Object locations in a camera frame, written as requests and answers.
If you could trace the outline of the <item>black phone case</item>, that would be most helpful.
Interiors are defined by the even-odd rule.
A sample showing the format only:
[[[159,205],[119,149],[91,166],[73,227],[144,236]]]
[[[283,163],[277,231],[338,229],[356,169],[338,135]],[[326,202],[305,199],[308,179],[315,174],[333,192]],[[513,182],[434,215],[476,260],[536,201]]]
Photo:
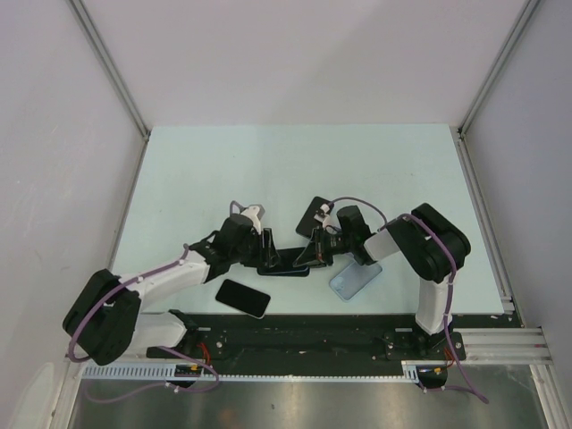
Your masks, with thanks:
[[[299,256],[299,254],[303,251],[303,248],[285,248],[279,249],[278,253],[280,255],[280,262],[278,265],[292,265],[294,260]],[[273,276],[270,275],[270,269],[262,269],[257,268],[257,274],[261,276]]]

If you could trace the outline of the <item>blue-edged black phone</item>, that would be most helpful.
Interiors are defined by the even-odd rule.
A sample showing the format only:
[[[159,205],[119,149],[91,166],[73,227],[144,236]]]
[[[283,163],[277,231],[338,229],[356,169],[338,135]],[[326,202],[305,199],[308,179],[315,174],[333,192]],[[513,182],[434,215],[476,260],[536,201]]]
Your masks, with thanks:
[[[270,270],[273,276],[306,277],[310,273],[308,266],[276,265]]]

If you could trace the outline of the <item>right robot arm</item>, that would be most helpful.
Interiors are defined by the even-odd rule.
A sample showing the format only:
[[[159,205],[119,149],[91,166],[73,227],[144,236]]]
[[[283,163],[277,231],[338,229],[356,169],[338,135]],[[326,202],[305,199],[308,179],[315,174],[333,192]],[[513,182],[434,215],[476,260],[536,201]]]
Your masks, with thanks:
[[[293,264],[330,266],[336,256],[349,255],[358,265],[370,266],[400,253],[420,279],[416,324],[421,331],[412,336],[412,347],[419,357],[434,358],[444,348],[441,332],[451,321],[454,279],[471,252],[467,236],[427,203],[377,231],[371,231],[358,206],[339,209],[339,225],[332,226],[333,207],[326,202],[304,216],[302,223],[313,228]]]

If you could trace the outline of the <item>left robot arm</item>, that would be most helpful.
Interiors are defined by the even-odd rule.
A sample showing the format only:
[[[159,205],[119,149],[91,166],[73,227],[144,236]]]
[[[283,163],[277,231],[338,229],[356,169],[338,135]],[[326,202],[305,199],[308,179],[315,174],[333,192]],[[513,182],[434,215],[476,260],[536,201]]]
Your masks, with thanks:
[[[167,347],[176,356],[191,355],[197,335],[172,312],[146,315],[144,309],[185,288],[208,283],[235,264],[253,268],[276,266],[280,257],[272,231],[263,227],[264,209],[251,205],[230,214],[221,228],[184,245],[174,261],[145,273],[117,275],[107,269],[91,275],[66,317],[70,336],[67,357],[100,366],[129,349]]]

